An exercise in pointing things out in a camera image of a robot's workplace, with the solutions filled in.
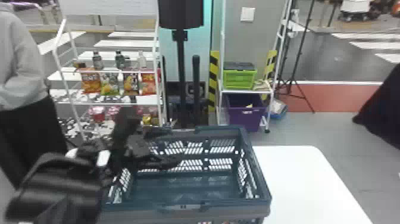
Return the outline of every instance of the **shopping basket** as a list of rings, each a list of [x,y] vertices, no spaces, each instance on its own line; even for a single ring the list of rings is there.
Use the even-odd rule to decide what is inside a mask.
[[[201,126],[149,149],[183,160],[165,171],[124,170],[98,223],[261,223],[269,215],[271,194],[242,126]]]

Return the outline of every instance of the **green plastic crate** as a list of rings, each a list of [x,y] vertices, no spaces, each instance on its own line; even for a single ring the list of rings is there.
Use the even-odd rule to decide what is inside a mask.
[[[252,89],[257,70],[252,63],[224,63],[224,89]]]

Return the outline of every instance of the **black curtain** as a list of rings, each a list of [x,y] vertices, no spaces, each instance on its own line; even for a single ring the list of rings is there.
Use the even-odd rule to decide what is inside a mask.
[[[353,122],[400,149],[400,64],[363,105]]]

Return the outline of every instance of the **yellow and black striped tape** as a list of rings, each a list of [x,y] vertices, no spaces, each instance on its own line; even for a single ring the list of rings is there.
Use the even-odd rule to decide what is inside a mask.
[[[208,112],[215,112],[215,98],[218,89],[218,60],[220,58],[219,51],[211,51],[210,53],[210,78],[208,80]]]

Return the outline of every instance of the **tripod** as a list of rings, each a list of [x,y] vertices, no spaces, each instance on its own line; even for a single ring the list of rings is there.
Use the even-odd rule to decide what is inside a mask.
[[[291,8],[294,8],[295,2],[296,1],[292,2]],[[302,54],[305,35],[307,34],[308,25],[309,25],[309,23],[311,21],[310,17],[311,17],[311,13],[313,12],[314,3],[315,3],[315,0],[312,0],[311,4],[310,4],[310,9],[308,11],[308,16],[307,16],[307,21],[306,21],[305,27],[304,27],[304,32],[303,32],[302,37],[301,37],[299,50],[298,50],[297,55],[296,55],[295,66],[293,67],[293,72],[292,72],[292,74],[290,76],[290,79],[287,79],[287,80],[284,80],[282,78],[282,71],[283,71],[283,68],[285,67],[286,59],[288,58],[288,50],[289,50],[289,45],[290,45],[290,38],[285,38],[285,43],[283,43],[283,46],[285,48],[284,49],[284,53],[283,53],[283,62],[282,62],[281,68],[279,68],[280,73],[279,73],[278,78],[277,78],[278,83],[277,83],[277,87],[276,87],[276,94],[277,94],[278,97],[280,95],[286,95],[286,96],[289,96],[289,97],[295,97],[295,98],[299,98],[299,99],[304,99],[305,102],[307,103],[308,107],[310,108],[310,110],[313,113],[315,113],[315,110],[314,110],[313,106],[311,105],[311,103],[308,100],[307,96],[304,94],[304,91],[301,89],[300,85],[297,83],[296,72],[297,72],[297,67],[298,67],[298,64],[299,64],[300,56]],[[293,16],[293,14],[290,13],[289,18],[287,18],[287,20],[286,20],[287,24],[291,20],[292,16]],[[293,83],[299,89],[299,91],[301,93],[300,96],[292,94],[292,85],[293,85]],[[286,91],[282,93],[282,92],[280,92],[281,89],[286,89]]]

